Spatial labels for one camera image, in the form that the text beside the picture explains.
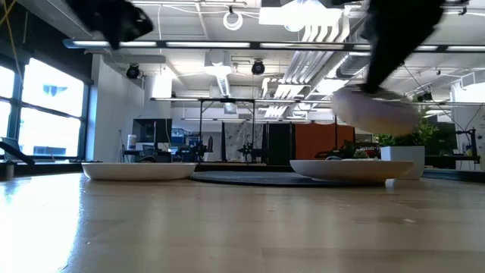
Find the shallow white dish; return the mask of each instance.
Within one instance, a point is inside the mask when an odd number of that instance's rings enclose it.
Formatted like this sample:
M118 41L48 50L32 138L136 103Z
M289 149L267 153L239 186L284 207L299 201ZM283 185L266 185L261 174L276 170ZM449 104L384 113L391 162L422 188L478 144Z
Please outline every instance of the shallow white dish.
M314 180L374 183L401 177L413 165L413 162L368 160L292 160L290 163L295 172Z
M93 180L176 180L190 177L194 163L83 163Z

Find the potted plant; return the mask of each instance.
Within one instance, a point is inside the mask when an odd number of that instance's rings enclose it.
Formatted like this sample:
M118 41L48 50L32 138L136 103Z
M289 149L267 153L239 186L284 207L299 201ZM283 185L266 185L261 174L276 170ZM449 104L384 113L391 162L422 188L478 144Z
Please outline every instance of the potted plant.
M437 128L424 117L429 108L421 111L419 125L416 131L406 136L392 136L378 134L380 157L384 161L411 161L414 162L409 172L399 179L420 180L424 171L424 147Z

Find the computer monitor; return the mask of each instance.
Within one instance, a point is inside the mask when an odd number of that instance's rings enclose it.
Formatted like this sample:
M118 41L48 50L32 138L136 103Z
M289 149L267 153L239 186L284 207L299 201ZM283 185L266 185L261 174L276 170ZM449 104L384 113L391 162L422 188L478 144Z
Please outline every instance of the computer monitor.
M136 135L138 143L154 143L155 122L157 122L157 143L169 143L172 138L172 120L138 118L133 120L132 134Z

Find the round mat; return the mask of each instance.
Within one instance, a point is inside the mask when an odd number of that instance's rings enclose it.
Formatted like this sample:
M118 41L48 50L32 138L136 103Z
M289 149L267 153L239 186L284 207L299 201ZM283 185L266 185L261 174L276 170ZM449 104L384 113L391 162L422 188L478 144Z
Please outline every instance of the round mat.
M369 187L378 184L356 184L352 182L316 181L296 173L249 172L249 171L206 171L192 175L191 180L216 184L263 187Z

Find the security camera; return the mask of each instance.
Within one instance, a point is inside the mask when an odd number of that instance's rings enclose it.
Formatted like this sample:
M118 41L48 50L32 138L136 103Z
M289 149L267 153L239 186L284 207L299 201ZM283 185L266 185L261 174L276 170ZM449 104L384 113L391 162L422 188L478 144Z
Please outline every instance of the security camera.
M139 64L130 64L130 68L127 70L127 77L130 80L138 80L143 76L142 71L139 69Z
M259 76L264 73L264 64L262 60L256 60L252 65L251 72L253 75Z

